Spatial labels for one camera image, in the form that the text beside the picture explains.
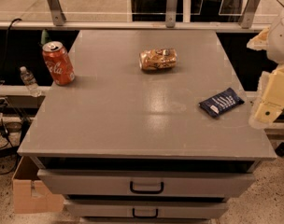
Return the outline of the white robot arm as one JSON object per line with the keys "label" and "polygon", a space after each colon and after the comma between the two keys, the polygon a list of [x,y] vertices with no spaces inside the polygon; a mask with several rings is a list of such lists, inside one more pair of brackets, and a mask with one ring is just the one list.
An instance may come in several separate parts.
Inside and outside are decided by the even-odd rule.
{"label": "white robot arm", "polygon": [[277,64],[271,73],[262,72],[248,120],[251,127],[265,129],[284,110],[284,8],[269,27],[250,39],[247,47],[265,50],[267,58]]}

